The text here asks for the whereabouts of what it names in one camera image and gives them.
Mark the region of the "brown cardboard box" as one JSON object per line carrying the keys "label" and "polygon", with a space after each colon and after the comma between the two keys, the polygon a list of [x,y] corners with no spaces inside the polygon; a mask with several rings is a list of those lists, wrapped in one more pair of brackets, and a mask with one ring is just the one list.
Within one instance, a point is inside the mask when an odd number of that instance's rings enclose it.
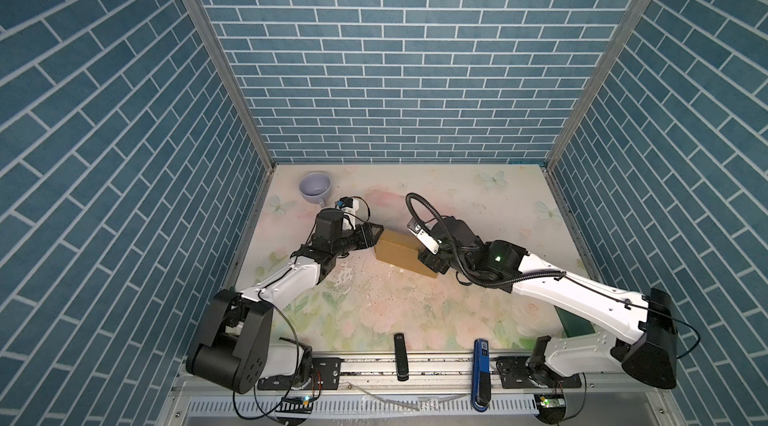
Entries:
{"label": "brown cardboard box", "polygon": [[438,274],[419,260],[419,254],[424,250],[424,246],[412,235],[391,230],[384,230],[374,246],[378,261],[435,279]]}

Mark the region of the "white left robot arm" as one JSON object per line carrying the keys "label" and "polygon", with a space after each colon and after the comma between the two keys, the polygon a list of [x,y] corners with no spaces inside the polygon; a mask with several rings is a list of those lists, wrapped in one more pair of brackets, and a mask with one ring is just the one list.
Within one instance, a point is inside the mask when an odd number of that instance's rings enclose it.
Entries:
{"label": "white left robot arm", "polygon": [[186,372],[237,394],[261,380],[302,386],[312,375],[312,348],[296,334],[271,340],[273,316],[319,285],[337,260],[372,248],[384,227],[358,216],[370,212],[358,196],[342,197],[316,215],[307,241],[272,276],[241,291],[224,289],[210,300],[186,356]]}

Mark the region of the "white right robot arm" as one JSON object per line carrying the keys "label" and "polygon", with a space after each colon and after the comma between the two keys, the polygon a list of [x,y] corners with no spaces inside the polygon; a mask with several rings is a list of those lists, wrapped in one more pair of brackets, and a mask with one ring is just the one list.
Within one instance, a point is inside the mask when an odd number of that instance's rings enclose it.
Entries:
{"label": "white right robot arm", "polygon": [[537,338],[525,363],[532,381],[549,386],[587,373],[619,373],[647,386],[677,386],[678,328],[672,298],[653,288],[647,294],[608,286],[557,267],[503,240],[485,242],[462,221],[443,216],[424,197],[405,197],[409,231],[423,245],[419,260],[461,284],[549,303],[597,326],[574,338]]}

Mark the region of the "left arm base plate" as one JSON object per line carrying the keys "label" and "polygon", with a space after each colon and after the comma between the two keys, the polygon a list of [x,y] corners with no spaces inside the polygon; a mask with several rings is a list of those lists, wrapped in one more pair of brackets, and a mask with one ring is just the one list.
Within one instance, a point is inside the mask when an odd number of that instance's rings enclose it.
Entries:
{"label": "left arm base plate", "polygon": [[312,367],[309,369],[310,375],[304,377],[302,374],[292,380],[292,375],[275,375],[262,377],[257,382],[259,391],[284,391],[291,386],[293,389],[308,390],[311,388],[311,376],[314,372],[320,374],[323,390],[337,390],[341,376],[342,359],[340,357],[319,357],[312,359]]}

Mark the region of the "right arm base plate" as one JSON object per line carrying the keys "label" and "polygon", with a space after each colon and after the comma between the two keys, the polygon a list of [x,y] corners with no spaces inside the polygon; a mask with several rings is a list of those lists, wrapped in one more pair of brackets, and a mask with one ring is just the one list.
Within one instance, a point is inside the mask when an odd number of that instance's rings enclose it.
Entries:
{"label": "right arm base plate", "polygon": [[531,357],[502,356],[496,359],[495,366],[505,389],[578,389],[583,386],[578,374],[560,376]]}

